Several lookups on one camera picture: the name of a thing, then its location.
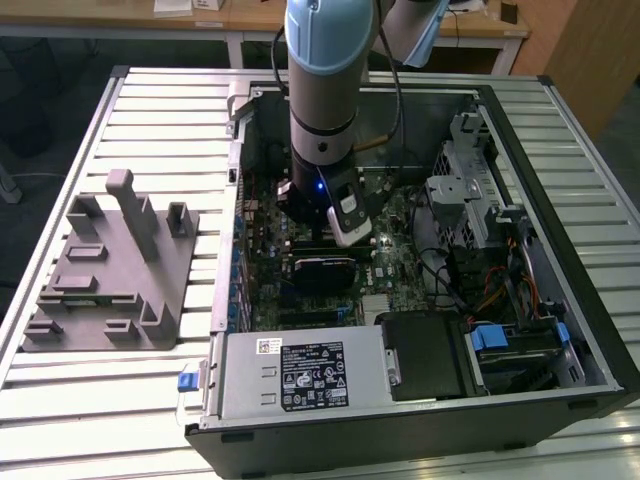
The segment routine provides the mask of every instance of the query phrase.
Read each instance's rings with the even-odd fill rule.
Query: slatted table
[[[0,477],[217,478],[184,440],[176,376],[207,354],[222,185],[233,142],[229,85],[270,72],[132,68],[112,78],[0,329]],[[371,74],[388,83],[388,74]],[[640,361],[640,216],[553,87],[533,78],[403,75],[405,84],[490,83],[588,268],[631,355]],[[517,199],[504,163],[505,182]],[[184,201],[201,214],[180,342],[168,352],[16,353],[40,287],[52,272],[77,193],[104,191],[129,168],[156,209]],[[187,396],[187,415],[198,398]],[[536,447],[345,469],[298,478],[474,479],[637,477],[640,404],[567,428]]]

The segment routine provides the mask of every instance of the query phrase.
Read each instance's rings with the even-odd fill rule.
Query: blue tab
[[[484,348],[482,337],[480,336],[480,332],[477,328],[473,332],[471,332],[471,343],[473,344],[473,349],[476,352]]]
[[[558,331],[558,336],[560,337],[560,343],[562,343],[562,345],[567,345],[569,343],[569,340],[571,340],[571,337],[569,336],[569,330],[567,330],[567,326],[562,322],[558,322],[558,324],[556,325],[556,330]]]
[[[182,372],[178,374],[178,392],[197,392],[198,372]]]
[[[477,352],[485,348],[508,347],[507,336],[500,325],[480,325],[471,332],[471,343]]]

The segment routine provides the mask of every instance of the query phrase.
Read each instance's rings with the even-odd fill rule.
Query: power supply label
[[[283,345],[280,359],[285,412],[349,405],[342,342]]]

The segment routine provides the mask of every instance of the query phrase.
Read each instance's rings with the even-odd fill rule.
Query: white paper
[[[484,7],[485,5],[483,0],[466,0],[466,2],[449,4],[449,8],[447,8],[447,12],[444,16],[452,16],[453,13],[451,13],[450,10],[453,10],[456,15],[464,15],[465,13],[477,12],[484,9]]]
[[[156,18],[188,17],[192,13],[191,0],[156,0],[153,7]]]

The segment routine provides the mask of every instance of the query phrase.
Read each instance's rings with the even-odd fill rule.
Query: wooden desk
[[[499,0],[489,0],[489,12],[497,13]],[[286,0],[232,0],[227,28],[235,32],[229,41],[238,46],[243,41],[268,41],[283,24]],[[440,27],[437,47],[488,48],[500,53],[493,66],[494,75],[508,75],[522,41],[529,36],[527,24],[519,19],[517,25],[499,20],[485,12],[458,14],[446,17]]]
[[[495,9],[498,0],[490,0]],[[284,20],[286,0],[226,0],[218,12],[194,10],[190,17],[154,18],[154,0],[0,0],[0,35],[66,38],[222,40],[232,68],[243,68],[242,42],[270,41]],[[445,18],[439,47],[500,51],[494,74],[507,75],[522,40],[520,21],[511,25],[484,12]]]

